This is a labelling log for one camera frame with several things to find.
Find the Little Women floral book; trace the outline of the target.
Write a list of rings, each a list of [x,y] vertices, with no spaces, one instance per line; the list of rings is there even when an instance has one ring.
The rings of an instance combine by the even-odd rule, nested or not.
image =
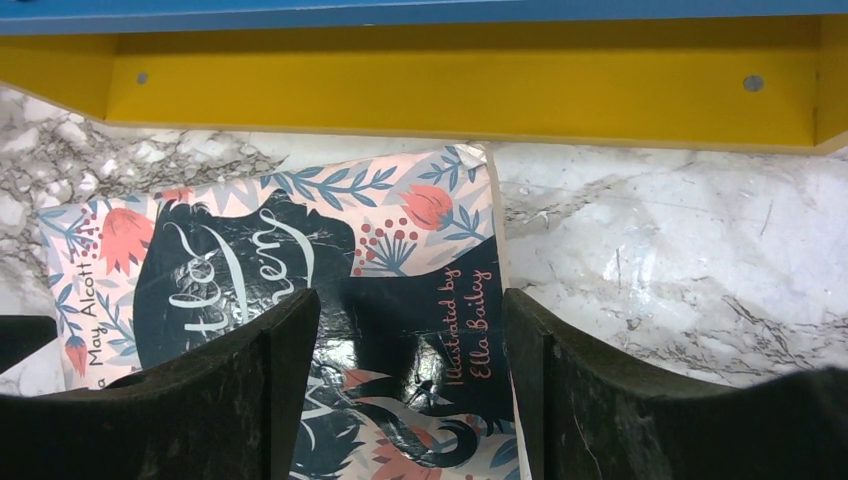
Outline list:
[[[67,384],[103,388],[312,289],[291,478],[517,479],[497,215],[467,144],[43,209]]]

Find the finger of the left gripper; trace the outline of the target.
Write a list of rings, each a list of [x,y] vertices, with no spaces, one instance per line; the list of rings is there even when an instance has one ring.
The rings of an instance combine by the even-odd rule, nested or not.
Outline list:
[[[4,373],[57,338],[56,321],[41,315],[2,315],[1,369]]]

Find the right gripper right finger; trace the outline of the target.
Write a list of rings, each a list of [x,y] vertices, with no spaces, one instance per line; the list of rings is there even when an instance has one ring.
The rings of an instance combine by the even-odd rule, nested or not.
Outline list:
[[[534,479],[843,479],[847,373],[733,388],[633,357],[504,294],[506,352]]]

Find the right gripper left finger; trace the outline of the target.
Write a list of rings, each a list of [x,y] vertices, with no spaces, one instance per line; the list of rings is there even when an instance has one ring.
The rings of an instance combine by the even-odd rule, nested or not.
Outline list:
[[[1,399],[5,479],[285,479],[319,323],[299,291],[101,390]]]

